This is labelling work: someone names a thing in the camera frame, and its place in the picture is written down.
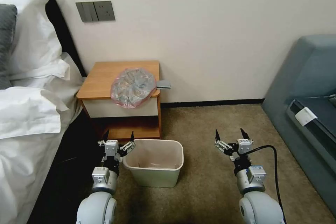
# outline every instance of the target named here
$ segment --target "wooden nightstand top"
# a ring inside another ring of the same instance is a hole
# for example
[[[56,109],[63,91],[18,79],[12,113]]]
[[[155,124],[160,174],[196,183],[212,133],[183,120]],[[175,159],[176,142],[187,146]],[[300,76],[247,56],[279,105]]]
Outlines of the wooden nightstand top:
[[[145,68],[157,81],[160,80],[159,61],[96,62],[78,91],[77,98],[80,100],[110,99],[112,83],[126,68]],[[156,90],[152,97],[157,97],[159,94],[160,90]]]

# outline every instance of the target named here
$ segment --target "nightstand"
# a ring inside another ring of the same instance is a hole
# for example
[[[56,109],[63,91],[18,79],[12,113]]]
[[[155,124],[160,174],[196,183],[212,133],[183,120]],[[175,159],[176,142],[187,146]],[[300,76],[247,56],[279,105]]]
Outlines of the nightstand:
[[[160,80],[159,61],[96,62],[77,93],[86,114],[109,139],[127,140],[132,131],[136,138],[161,138],[160,90],[137,108],[122,108],[110,96],[115,78],[126,68],[145,68]]]

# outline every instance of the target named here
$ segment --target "nightstand drawer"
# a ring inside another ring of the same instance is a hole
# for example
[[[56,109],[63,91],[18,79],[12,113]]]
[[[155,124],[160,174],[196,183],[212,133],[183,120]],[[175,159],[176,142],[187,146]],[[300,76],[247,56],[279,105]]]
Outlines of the nightstand drawer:
[[[110,99],[82,100],[90,117],[133,117],[158,115],[156,98],[149,98],[137,108],[122,108]]]

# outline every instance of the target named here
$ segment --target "wall switch panel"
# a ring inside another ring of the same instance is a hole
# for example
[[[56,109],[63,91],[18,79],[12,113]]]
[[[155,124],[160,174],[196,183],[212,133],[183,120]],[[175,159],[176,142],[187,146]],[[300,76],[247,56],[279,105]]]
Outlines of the wall switch panel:
[[[76,6],[83,22],[115,20],[111,1],[77,2]]]
[[[93,2],[99,21],[113,21],[114,12],[111,1]]]

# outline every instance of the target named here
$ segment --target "black headboard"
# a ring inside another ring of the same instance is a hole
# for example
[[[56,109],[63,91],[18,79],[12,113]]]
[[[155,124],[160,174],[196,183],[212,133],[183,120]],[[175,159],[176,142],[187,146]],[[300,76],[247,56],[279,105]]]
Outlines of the black headboard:
[[[86,76],[84,67],[79,58],[74,41],[72,40],[69,28],[64,20],[61,9],[58,6],[56,0],[49,0],[45,5],[45,9],[50,22],[53,24],[56,30],[58,40],[62,45],[62,52],[67,52],[77,65],[80,74],[82,76]]]

